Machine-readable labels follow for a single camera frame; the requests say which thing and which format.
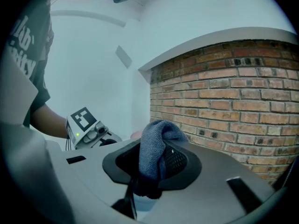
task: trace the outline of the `person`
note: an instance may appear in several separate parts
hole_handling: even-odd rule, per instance
[[[29,127],[31,124],[44,134],[67,138],[66,119],[46,105],[50,95],[45,85],[44,72],[54,38],[50,1],[31,0],[13,26],[7,43],[18,67],[38,89],[23,125]]]

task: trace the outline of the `brick wall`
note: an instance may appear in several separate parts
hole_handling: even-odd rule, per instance
[[[173,121],[273,184],[299,154],[298,69],[298,47],[277,41],[188,52],[152,69],[151,121]]]

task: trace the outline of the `white molding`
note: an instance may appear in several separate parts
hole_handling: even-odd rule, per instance
[[[188,51],[201,47],[214,45],[222,42],[230,42],[236,40],[258,40],[268,39],[281,42],[289,42],[298,45],[298,36],[292,32],[288,32],[276,28],[263,27],[245,27],[232,28],[222,31],[212,32],[203,36],[196,37],[185,43],[182,43],[161,55],[153,58],[151,61],[142,65],[139,70],[150,70],[151,68]]]
[[[91,19],[97,19],[100,21],[105,21],[112,23],[116,26],[124,28],[126,25],[126,22],[121,21],[119,19],[109,17],[103,14],[99,13],[92,13],[92,12],[86,12],[86,11],[79,11],[79,10],[57,10],[57,11],[51,11],[50,12],[52,17],[55,16],[77,16],[77,17],[87,17]]]

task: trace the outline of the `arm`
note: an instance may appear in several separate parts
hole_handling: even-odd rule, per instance
[[[53,112],[46,104],[32,114],[30,123],[44,134],[64,139],[68,136],[66,119]]]

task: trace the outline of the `dark t-shirt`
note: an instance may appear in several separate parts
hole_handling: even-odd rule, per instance
[[[30,116],[50,96],[44,81],[44,70],[54,34],[51,29],[48,0],[31,0],[21,12],[7,39],[13,59],[24,75],[38,89],[38,94],[24,120],[29,127]]]

